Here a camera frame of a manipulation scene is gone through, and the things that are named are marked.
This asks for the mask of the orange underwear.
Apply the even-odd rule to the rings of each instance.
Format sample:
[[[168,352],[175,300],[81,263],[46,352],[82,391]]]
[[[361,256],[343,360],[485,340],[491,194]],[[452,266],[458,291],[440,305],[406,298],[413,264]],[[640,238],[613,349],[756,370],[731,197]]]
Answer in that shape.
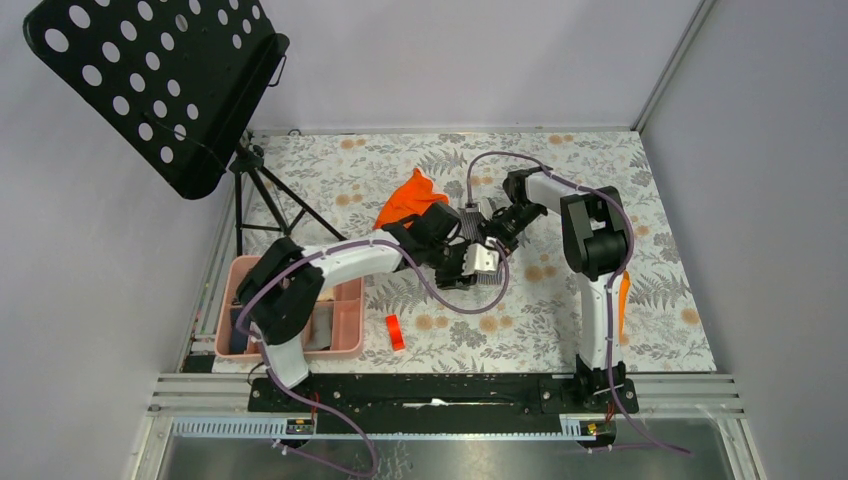
[[[436,203],[449,203],[449,198],[437,192],[433,180],[419,168],[414,168],[411,177],[398,187],[377,215],[374,229],[400,223],[408,227],[414,218],[423,215]]]

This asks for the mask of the grey striped underwear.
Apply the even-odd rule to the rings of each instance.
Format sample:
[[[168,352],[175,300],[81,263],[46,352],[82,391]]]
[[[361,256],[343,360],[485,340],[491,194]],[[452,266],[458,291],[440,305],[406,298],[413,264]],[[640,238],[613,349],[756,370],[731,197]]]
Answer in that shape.
[[[463,255],[462,275],[471,277],[477,284],[500,286],[504,282],[501,255],[494,246],[494,239],[480,230],[483,222],[493,217],[494,206],[492,199],[483,197],[459,209],[460,236],[469,242]]]

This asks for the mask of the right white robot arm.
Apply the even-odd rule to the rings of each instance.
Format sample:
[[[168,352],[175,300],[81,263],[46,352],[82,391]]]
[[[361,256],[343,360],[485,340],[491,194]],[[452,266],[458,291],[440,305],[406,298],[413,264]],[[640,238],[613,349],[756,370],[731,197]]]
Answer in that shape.
[[[617,188],[578,187],[570,193],[571,186],[541,167],[512,171],[503,182],[511,204],[478,230],[508,256],[531,223],[549,213],[559,215],[564,257],[576,275],[581,301],[573,396],[583,410],[597,412],[625,396],[619,323],[624,270],[633,254],[632,225]]]

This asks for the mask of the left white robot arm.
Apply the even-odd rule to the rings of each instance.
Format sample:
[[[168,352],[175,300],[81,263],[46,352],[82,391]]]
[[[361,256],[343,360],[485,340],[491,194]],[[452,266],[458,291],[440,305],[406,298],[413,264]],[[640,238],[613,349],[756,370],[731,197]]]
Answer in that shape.
[[[477,243],[461,235],[461,218],[450,206],[430,205],[369,234],[319,247],[290,238],[275,241],[236,290],[241,306],[235,327],[259,348],[273,378],[272,398],[288,411],[309,401],[310,368],[302,333],[320,293],[348,281],[405,269],[433,270],[430,289],[461,288],[474,275]]]

